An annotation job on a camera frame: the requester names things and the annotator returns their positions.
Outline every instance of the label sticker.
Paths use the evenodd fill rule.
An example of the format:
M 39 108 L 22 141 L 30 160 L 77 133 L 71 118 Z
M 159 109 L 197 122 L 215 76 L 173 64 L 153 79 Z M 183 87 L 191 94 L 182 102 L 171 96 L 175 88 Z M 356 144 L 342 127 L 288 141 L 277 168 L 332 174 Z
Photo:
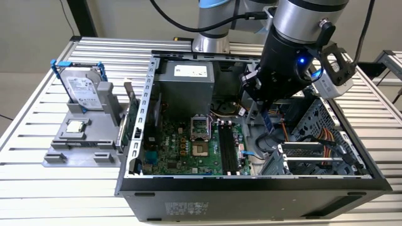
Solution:
M 241 108 L 241 110 L 239 110 L 239 116 L 245 116 L 245 113 L 246 113 L 246 109 Z
M 175 76 L 207 78 L 207 66 L 177 65 Z
M 166 202 L 166 213 L 169 215 L 206 215 L 209 202 Z
M 93 81 L 89 78 L 67 77 L 70 88 L 81 106 L 102 110 L 102 104 Z

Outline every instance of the white floor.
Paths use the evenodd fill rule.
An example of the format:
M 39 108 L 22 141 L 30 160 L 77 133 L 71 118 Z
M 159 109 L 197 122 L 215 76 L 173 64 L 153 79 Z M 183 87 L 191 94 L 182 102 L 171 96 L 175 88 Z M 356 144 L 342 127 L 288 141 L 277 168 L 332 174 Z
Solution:
M 46 73 L 0 73 L 0 114 L 14 118 Z M 0 117 L 0 136 L 11 121 Z

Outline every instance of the gray wall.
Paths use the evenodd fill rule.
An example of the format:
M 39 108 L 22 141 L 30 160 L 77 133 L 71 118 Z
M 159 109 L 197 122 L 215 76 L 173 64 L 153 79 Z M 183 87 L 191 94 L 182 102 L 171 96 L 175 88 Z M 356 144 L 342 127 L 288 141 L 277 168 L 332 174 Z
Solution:
M 198 26 L 197 0 L 157 0 L 166 14 L 187 27 Z M 89 0 L 97 30 L 103 37 L 173 40 L 194 38 L 195 34 L 171 25 L 154 9 L 150 0 Z M 259 37 L 249 32 L 231 31 L 234 42 L 255 43 Z
M 67 16 L 77 30 L 70 8 Z M 350 0 L 334 41 L 354 55 L 370 0 Z M 183 25 L 198 24 L 197 0 L 158 0 L 166 13 Z M 149 0 L 89 0 L 102 37 L 171 40 L 194 37 L 157 13 Z M 362 60 L 373 60 L 384 49 L 402 50 L 401 0 L 378 0 L 366 36 Z M 71 37 L 59 0 L 0 0 L 0 72 L 46 72 Z M 231 41 L 257 43 L 259 35 L 231 31 Z
M 0 0 L 0 72 L 44 73 L 71 36 L 59 0 Z
M 97 14 L 97 28 L 103 36 L 111 38 L 166 39 L 173 37 L 193 38 L 195 34 L 182 31 L 158 14 L 149 0 L 90 0 L 91 11 Z M 334 41 L 352 56 L 360 39 L 370 0 L 350 0 L 344 15 L 337 23 Z M 186 26 L 197 27 L 197 0 L 158 0 L 165 12 Z M 402 49 L 400 37 L 401 0 L 378 0 L 373 12 L 370 29 L 366 36 L 362 60 L 374 60 L 384 49 Z M 231 41 L 259 41 L 258 35 L 231 31 Z

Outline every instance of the aluminum extrusion table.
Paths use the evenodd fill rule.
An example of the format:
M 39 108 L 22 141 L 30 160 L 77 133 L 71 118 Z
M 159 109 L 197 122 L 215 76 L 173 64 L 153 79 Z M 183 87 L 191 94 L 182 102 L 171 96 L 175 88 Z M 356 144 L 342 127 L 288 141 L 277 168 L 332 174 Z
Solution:
M 190 51 L 187 41 L 82 38 L 58 60 L 106 65 L 119 101 L 129 101 L 123 79 L 142 95 L 151 50 Z M 259 55 L 262 45 L 231 44 L 234 54 Z M 402 225 L 402 115 L 364 74 L 337 98 L 349 122 L 394 189 L 332 220 L 185 222 L 194 225 Z M 44 168 L 42 161 L 67 113 L 69 96 L 47 73 L 0 138 L 0 225 L 142 224 L 123 198 L 114 196 L 119 168 Z

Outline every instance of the green circuit board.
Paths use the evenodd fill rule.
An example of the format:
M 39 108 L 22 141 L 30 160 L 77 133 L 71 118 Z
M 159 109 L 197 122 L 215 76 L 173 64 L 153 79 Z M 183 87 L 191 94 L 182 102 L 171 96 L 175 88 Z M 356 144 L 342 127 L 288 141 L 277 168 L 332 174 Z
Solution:
M 233 127 L 234 135 L 242 134 L 241 126 Z M 207 142 L 191 141 L 189 122 L 165 121 L 161 132 L 159 147 L 153 153 L 157 161 L 146 159 L 146 174 L 153 175 L 222 175 L 222 155 L 219 146 L 218 124 L 211 125 L 211 139 Z M 250 175 L 249 161 L 245 159 L 239 168 L 241 175 Z

